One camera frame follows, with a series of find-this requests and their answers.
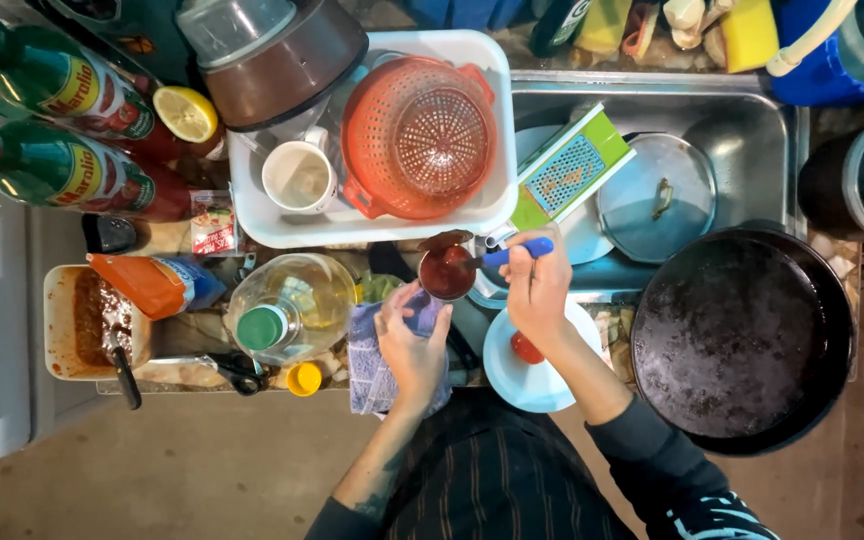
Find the scissors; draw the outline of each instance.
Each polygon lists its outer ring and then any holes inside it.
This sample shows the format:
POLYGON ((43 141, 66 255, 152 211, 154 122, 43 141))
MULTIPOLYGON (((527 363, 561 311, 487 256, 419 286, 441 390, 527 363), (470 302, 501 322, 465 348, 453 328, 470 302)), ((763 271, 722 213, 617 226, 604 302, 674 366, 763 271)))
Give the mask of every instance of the scissors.
POLYGON ((243 352, 207 352, 149 360, 154 364, 202 364, 219 372, 240 396, 255 396, 269 387, 269 368, 243 352))

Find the grater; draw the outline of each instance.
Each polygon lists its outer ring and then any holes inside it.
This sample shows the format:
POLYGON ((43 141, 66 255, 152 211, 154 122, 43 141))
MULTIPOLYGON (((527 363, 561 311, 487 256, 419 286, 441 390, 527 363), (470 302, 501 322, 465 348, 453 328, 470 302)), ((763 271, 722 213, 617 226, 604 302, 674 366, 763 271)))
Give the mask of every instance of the grater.
POLYGON ((561 223, 635 154, 606 117, 602 104, 596 104, 518 167, 515 211, 486 244, 497 245, 517 231, 561 223))

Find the colander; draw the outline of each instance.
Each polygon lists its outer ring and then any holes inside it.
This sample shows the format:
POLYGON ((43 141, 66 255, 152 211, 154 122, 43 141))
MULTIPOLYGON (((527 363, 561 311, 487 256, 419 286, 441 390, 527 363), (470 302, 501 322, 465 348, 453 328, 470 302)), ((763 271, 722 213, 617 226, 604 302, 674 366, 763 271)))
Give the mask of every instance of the colander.
POLYGON ((496 160, 495 97, 472 64, 407 55, 370 71, 342 117, 345 198, 369 219, 433 219, 461 207, 496 160))

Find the stainless steel sink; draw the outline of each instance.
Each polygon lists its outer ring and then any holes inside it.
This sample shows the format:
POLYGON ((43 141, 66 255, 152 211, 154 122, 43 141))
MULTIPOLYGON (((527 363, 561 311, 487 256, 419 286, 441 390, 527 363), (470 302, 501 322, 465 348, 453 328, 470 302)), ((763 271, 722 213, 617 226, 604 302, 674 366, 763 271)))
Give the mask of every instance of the stainless steel sink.
MULTIPOLYGON (((511 78, 516 131, 567 124, 573 111, 602 102, 623 136, 666 132, 709 157, 718 189, 713 231, 748 225, 805 238, 795 189, 809 152, 809 110, 774 101, 758 77, 513 71, 511 78)), ((481 255, 484 238, 466 247, 481 255)), ((657 268, 612 250, 573 267, 570 297, 580 304, 634 303, 657 268)), ((505 279, 485 270, 468 297, 500 310, 507 293, 505 279)))

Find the white mug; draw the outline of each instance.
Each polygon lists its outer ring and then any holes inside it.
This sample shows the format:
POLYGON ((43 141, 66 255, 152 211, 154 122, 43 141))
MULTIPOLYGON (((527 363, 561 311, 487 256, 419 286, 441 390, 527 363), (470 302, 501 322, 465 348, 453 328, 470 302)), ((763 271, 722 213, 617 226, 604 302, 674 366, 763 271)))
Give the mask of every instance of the white mug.
POLYGON ((262 187, 287 214, 316 215, 336 197, 339 181, 326 156, 329 132, 312 126, 303 140, 283 142, 262 165, 262 187))

